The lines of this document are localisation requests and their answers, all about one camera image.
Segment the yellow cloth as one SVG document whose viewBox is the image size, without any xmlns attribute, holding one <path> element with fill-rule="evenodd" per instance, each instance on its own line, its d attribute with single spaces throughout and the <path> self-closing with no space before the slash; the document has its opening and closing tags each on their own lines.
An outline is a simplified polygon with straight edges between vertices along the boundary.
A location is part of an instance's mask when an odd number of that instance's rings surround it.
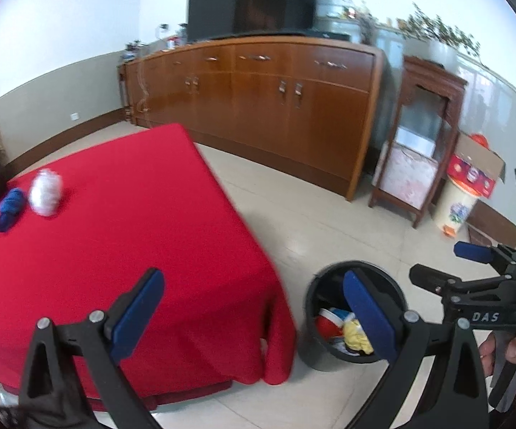
<svg viewBox="0 0 516 429">
<path fill-rule="evenodd" d="M 360 321 L 347 321 L 342 328 L 342 335 L 345 347 L 348 351 L 361 352 L 362 354 L 373 354 L 374 349 L 368 340 Z"/>
</svg>

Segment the red white paper cup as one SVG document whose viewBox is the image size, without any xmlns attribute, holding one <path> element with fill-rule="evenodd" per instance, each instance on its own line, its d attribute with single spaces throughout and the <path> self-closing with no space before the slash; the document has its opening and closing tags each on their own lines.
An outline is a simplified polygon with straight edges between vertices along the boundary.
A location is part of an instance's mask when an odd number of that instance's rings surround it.
<svg viewBox="0 0 516 429">
<path fill-rule="evenodd" d="M 354 313 L 337 309 L 321 308 L 314 320 L 319 335 L 326 341 L 342 337 L 342 328 L 347 321 L 356 320 Z"/>
</svg>

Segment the black round trash bin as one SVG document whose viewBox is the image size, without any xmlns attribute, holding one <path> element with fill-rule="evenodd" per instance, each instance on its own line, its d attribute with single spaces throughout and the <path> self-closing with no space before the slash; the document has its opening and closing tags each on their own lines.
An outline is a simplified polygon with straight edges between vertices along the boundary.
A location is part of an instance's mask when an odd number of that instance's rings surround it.
<svg viewBox="0 0 516 429">
<path fill-rule="evenodd" d="M 298 339 L 300 359 L 316 371 L 336 371 L 349 365 L 366 365 L 379 360 L 343 294 L 345 273 L 359 269 L 379 291 L 391 295 L 395 305 L 401 309 L 407 307 L 401 288 L 376 265 L 365 261 L 341 261 L 322 269 L 308 286 L 303 305 L 304 321 Z"/>
</svg>

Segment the brown floor drain grate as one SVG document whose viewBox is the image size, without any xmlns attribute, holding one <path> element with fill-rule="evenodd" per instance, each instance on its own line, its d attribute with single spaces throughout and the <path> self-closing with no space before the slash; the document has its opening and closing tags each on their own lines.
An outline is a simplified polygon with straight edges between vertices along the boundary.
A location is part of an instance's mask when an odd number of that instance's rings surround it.
<svg viewBox="0 0 516 429">
<path fill-rule="evenodd" d="M 485 247 L 491 247 L 492 246 L 492 239 L 488 238 L 488 236 L 485 236 L 481 231 L 477 231 L 476 228 L 473 228 L 472 226 L 467 227 L 467 234 L 469 238 L 469 242 L 471 244 L 485 246 Z"/>
</svg>

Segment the cream floral pedal bin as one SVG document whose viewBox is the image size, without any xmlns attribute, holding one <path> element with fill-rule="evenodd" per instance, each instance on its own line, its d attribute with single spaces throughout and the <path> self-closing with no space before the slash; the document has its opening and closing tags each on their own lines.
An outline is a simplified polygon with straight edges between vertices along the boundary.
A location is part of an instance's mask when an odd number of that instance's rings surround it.
<svg viewBox="0 0 516 429">
<path fill-rule="evenodd" d="M 448 176 L 432 212 L 432 221 L 445 235 L 455 238 L 480 197 L 467 184 Z"/>
</svg>

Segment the open red cardboard box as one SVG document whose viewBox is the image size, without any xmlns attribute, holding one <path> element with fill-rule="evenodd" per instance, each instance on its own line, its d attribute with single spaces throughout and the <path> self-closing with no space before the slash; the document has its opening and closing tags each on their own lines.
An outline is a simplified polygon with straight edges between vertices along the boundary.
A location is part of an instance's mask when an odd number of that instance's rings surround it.
<svg viewBox="0 0 516 429">
<path fill-rule="evenodd" d="M 479 197 L 490 198 L 496 183 L 505 181 L 505 161 L 488 147 L 483 135 L 460 133 L 447 175 Z"/>
</svg>

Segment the pink floral cushion panel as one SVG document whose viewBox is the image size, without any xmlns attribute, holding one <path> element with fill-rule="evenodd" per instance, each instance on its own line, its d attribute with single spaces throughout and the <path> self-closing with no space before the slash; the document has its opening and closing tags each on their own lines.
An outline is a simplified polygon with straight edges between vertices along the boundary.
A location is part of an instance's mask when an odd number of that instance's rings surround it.
<svg viewBox="0 0 516 429">
<path fill-rule="evenodd" d="M 437 161 L 395 143 L 379 188 L 420 209 L 430 192 L 437 169 Z"/>
</svg>

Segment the dark carved wooden stand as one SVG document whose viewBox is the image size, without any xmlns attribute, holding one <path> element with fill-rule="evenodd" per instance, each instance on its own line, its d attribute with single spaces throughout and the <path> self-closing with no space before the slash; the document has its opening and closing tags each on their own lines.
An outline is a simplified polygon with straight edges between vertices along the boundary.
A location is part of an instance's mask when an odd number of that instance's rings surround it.
<svg viewBox="0 0 516 429">
<path fill-rule="evenodd" d="M 409 55 L 403 58 L 400 92 L 373 176 L 370 207 L 378 202 L 387 202 L 413 215 L 414 228 L 421 223 L 446 172 L 458 138 L 466 86 L 465 79 L 431 61 Z M 395 143 L 438 162 L 435 180 L 420 209 L 379 188 Z"/>
</svg>

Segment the red tablecloth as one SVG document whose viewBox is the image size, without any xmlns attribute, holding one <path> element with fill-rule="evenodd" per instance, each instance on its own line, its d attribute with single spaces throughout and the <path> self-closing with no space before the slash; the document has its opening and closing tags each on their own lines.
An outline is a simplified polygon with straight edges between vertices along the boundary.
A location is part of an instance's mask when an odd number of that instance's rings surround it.
<svg viewBox="0 0 516 429">
<path fill-rule="evenodd" d="M 109 308 L 152 267 L 165 292 L 122 369 L 150 405 L 277 385 L 296 328 L 273 264 L 186 130 L 160 126 L 51 163 L 58 212 L 0 232 L 0 383 L 18 390 L 36 321 Z"/>
</svg>

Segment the blue crumpled cloth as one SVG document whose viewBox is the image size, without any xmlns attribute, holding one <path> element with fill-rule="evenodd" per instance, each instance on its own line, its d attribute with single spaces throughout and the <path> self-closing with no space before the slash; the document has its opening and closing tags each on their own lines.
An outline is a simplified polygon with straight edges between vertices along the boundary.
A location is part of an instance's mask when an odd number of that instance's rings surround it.
<svg viewBox="0 0 516 429">
<path fill-rule="evenodd" d="M 0 233 L 10 230 L 20 218 L 26 205 L 26 196 L 20 188 L 13 188 L 0 202 Z"/>
</svg>

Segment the white crumpled plastic bag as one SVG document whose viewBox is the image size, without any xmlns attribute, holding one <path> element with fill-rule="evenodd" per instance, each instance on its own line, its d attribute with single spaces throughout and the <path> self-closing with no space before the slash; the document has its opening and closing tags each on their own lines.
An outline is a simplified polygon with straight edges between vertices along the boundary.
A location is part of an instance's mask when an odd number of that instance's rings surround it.
<svg viewBox="0 0 516 429">
<path fill-rule="evenodd" d="M 63 195 L 61 176 L 51 169 L 37 172 L 28 192 L 30 208 L 39 216 L 51 217 L 58 211 Z"/>
</svg>

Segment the long wooden sideboard cabinet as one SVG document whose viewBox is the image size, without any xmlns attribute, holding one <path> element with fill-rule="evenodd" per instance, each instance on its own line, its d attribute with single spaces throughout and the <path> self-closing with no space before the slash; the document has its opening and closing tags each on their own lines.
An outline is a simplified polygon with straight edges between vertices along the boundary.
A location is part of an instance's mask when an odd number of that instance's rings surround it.
<svg viewBox="0 0 516 429">
<path fill-rule="evenodd" d="M 253 36 L 145 55 L 118 80 L 132 123 L 178 123 L 195 142 L 352 199 L 383 67 L 367 45 Z"/>
</svg>

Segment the trailing green plant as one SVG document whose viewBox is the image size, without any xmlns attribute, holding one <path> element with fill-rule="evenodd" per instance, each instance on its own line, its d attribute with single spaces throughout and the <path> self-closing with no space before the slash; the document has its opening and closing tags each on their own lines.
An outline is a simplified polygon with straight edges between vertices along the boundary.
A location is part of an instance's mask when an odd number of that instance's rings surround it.
<svg viewBox="0 0 516 429">
<path fill-rule="evenodd" d="M 480 57 L 481 45 L 471 34 L 456 25 L 446 24 L 438 15 L 431 18 L 416 3 L 413 8 L 414 12 L 401 22 L 401 35 L 405 39 L 439 42 L 468 56 Z"/>
</svg>

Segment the black flat screen television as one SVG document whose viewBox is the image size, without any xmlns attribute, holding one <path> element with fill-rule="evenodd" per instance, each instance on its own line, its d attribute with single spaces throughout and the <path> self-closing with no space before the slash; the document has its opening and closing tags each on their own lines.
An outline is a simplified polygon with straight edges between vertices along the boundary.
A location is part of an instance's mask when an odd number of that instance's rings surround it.
<svg viewBox="0 0 516 429">
<path fill-rule="evenodd" d="M 316 0 L 188 0 L 189 42 L 310 29 Z"/>
</svg>

